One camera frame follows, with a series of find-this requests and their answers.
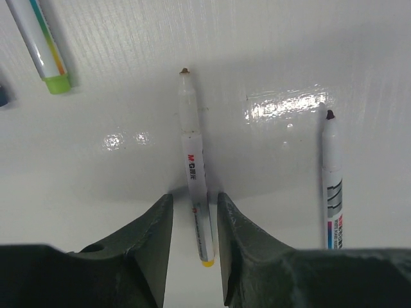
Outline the blue pen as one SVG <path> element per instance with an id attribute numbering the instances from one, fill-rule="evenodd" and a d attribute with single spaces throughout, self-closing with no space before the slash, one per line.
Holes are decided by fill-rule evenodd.
<path id="1" fill-rule="evenodd" d="M 6 89 L 0 85 L 0 107 L 6 106 L 9 103 Z"/>

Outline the purple pen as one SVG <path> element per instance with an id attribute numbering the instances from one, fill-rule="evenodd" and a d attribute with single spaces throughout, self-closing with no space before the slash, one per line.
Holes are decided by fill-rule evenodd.
<path id="1" fill-rule="evenodd" d="M 343 247 L 342 150 L 337 117 L 327 110 L 322 132 L 322 186 L 325 222 L 325 247 Z"/>

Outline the yellow pen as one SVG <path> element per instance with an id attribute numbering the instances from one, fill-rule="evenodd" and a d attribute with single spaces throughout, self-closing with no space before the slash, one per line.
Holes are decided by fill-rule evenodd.
<path id="1" fill-rule="evenodd" d="M 189 69 L 179 72 L 179 119 L 184 167 L 195 220 L 198 254 L 202 265 L 214 264 L 214 243 L 197 95 Z"/>

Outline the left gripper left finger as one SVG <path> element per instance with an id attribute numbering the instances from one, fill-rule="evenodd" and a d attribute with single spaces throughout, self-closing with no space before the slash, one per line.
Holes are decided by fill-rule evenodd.
<path id="1" fill-rule="evenodd" d="M 1 246 L 1 307 L 162 307 L 173 196 L 80 252 Z"/>

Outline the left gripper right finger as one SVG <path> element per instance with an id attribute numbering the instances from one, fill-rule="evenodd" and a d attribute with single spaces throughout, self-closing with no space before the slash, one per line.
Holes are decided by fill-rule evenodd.
<path id="1" fill-rule="evenodd" d="M 410 250 L 297 250 L 218 195 L 227 307 L 409 307 Z"/>

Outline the green pen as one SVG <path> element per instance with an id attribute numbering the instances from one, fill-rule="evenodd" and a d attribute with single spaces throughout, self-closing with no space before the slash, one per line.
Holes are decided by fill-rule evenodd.
<path id="1" fill-rule="evenodd" d="M 6 3 L 49 93 L 55 95 L 69 92 L 71 85 L 68 71 L 40 3 L 33 0 L 15 0 Z"/>

